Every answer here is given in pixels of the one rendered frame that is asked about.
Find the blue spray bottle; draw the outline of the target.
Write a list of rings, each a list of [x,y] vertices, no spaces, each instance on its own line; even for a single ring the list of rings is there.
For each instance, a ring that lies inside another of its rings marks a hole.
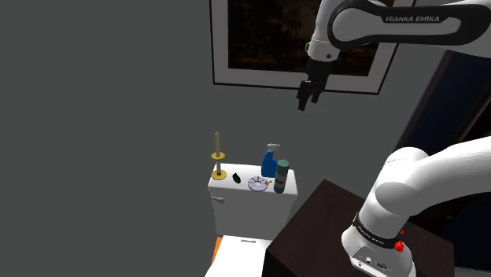
[[[280,147],[279,144],[267,144],[268,151],[261,162],[261,176],[265,178],[274,178],[277,169],[277,160],[274,159],[274,153]]]

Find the grey can with green cap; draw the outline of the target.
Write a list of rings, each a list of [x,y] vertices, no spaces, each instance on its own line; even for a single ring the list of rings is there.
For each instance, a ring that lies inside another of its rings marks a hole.
[[[289,169],[290,169],[289,161],[287,160],[277,161],[277,167],[275,170],[274,192],[278,194],[284,192]]]

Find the silver disc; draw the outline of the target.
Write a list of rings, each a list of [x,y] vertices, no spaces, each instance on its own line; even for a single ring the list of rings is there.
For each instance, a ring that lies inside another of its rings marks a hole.
[[[262,176],[254,176],[248,180],[248,188],[252,191],[261,192],[268,188],[268,180]]]

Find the white toilet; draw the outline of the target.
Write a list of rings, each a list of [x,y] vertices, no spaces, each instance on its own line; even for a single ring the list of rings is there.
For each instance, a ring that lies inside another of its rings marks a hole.
[[[205,277],[261,277],[267,247],[286,226],[297,183],[294,170],[288,171],[283,193],[274,192],[273,178],[265,191],[248,188],[248,180],[261,176],[261,166],[221,164],[227,173],[222,180],[209,180],[208,189],[215,215],[216,233],[223,237],[216,259]],[[237,173],[241,182],[232,176]]]

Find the dark brown robot stand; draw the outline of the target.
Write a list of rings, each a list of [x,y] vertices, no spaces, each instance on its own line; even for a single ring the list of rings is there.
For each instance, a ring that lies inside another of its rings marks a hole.
[[[262,277],[370,277],[354,268],[341,244],[364,199],[324,180],[267,248]],[[404,247],[416,277],[456,277],[450,242],[407,222]]]

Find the white framed dark window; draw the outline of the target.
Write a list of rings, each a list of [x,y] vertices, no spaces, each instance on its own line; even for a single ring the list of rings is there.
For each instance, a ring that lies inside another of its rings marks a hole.
[[[212,76],[219,85],[296,89],[321,0],[209,0]],[[397,51],[392,43],[343,50],[326,89],[378,94]]]

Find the dark door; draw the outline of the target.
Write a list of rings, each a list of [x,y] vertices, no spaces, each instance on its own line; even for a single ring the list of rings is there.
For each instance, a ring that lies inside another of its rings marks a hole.
[[[491,135],[491,58],[448,51],[397,143],[435,154]],[[454,245],[458,268],[491,274],[491,191],[446,201],[410,222]]]

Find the orange mat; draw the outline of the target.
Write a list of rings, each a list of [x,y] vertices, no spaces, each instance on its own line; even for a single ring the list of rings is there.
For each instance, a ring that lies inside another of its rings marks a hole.
[[[218,236],[216,238],[216,243],[215,243],[215,248],[214,248],[214,252],[213,252],[213,255],[212,255],[211,264],[213,264],[214,260],[216,259],[216,255],[217,255],[217,253],[219,251],[219,248],[220,248],[220,244],[222,242],[222,239],[223,239],[223,237],[220,237],[220,236]]]

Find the brass candlestick with candle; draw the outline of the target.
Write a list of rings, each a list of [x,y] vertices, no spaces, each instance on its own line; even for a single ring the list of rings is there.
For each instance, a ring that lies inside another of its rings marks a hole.
[[[211,158],[216,162],[216,168],[212,171],[211,177],[214,180],[222,180],[227,177],[227,173],[221,168],[221,161],[225,155],[220,151],[220,133],[218,131],[214,134],[215,137],[215,151],[211,154]]]

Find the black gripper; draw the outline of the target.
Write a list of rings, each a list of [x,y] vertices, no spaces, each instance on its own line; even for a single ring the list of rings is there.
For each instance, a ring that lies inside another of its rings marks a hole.
[[[298,109],[304,111],[307,101],[317,103],[319,96],[327,85],[327,80],[332,72],[332,61],[317,61],[309,58],[306,65],[307,80],[302,80],[297,91]]]

